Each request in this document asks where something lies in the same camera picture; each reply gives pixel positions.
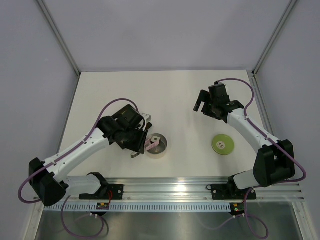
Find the gray floor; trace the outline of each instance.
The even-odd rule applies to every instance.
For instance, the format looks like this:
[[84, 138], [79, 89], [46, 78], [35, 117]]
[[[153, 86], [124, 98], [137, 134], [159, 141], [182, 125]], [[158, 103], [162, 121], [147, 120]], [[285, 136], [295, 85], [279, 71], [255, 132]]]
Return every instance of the gray floor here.
[[[251, 214], [259, 216], [269, 228], [268, 240], [302, 240], [290, 203], [249, 203]], [[76, 234], [90, 236], [101, 227], [93, 217], [74, 220], [83, 212], [65, 212], [64, 219], [69, 229]], [[104, 216], [108, 228], [97, 239], [108, 240], [256, 240], [244, 218], [237, 218], [219, 230], [219, 226], [230, 215], [225, 212], [211, 213], [139, 213], [109, 212]], [[252, 226], [260, 235], [265, 235], [264, 227], [252, 221]], [[36, 240], [73, 240], [77, 239], [62, 230], [60, 212], [45, 211], [42, 215]]]

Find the green plate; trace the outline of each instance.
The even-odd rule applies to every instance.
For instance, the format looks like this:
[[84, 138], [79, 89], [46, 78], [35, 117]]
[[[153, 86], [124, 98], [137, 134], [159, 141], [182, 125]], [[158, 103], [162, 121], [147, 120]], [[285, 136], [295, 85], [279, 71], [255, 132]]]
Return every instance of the green plate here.
[[225, 134], [216, 135], [212, 140], [213, 150], [221, 155], [229, 155], [235, 149], [235, 142]]

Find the white tabletop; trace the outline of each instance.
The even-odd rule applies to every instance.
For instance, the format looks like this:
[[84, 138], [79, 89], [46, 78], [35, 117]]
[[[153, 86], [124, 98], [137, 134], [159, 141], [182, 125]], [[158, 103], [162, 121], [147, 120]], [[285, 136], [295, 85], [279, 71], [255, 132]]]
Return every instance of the white tabletop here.
[[[141, 113], [151, 115], [149, 134], [166, 137], [168, 148], [160, 159], [149, 154], [131, 159], [131, 151], [116, 143], [88, 158], [70, 175], [99, 172], [105, 178], [176, 178], [229, 177], [253, 168], [256, 154], [245, 139], [222, 120], [216, 120], [193, 108], [200, 90], [208, 90], [215, 81], [239, 78], [249, 83], [245, 70], [84, 72], [81, 74], [61, 149], [83, 137], [93, 126], [101, 109], [110, 101], [128, 98]], [[250, 89], [241, 82], [228, 81], [231, 100], [244, 106], [251, 98]], [[111, 116], [127, 102], [111, 105], [104, 116]], [[257, 123], [262, 120], [254, 101], [248, 113]], [[226, 156], [211, 146], [217, 134], [232, 137], [235, 148]]]

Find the green disc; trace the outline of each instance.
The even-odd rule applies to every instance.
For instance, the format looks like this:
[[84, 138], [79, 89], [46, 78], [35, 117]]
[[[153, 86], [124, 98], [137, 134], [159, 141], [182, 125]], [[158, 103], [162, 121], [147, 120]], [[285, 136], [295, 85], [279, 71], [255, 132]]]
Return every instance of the green disc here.
[[218, 154], [229, 155], [235, 149], [235, 143], [228, 135], [219, 134], [213, 138], [212, 148]]

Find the table surface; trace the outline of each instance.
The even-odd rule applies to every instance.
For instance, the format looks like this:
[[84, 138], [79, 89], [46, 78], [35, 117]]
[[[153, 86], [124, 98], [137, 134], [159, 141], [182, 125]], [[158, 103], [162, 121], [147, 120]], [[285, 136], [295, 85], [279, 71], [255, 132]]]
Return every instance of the table surface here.
[[[245, 70], [83, 72], [61, 150], [83, 137], [102, 108], [118, 98], [134, 101], [141, 113], [151, 115], [153, 127], [149, 134], [164, 135], [168, 148], [159, 159], [149, 153], [131, 159], [131, 151], [122, 150], [115, 143], [92, 155], [70, 175], [99, 172], [105, 178], [229, 177], [252, 169], [256, 154], [235, 129], [193, 111], [200, 90], [208, 90], [215, 81], [224, 78], [239, 78], [249, 83]], [[249, 102], [251, 91], [245, 84], [225, 83], [231, 100], [239, 100], [243, 105]], [[104, 116], [113, 115], [126, 104], [114, 103]], [[262, 126], [255, 101], [248, 113]], [[219, 155], [212, 149], [211, 142], [217, 134], [232, 137], [235, 148], [231, 154]]]

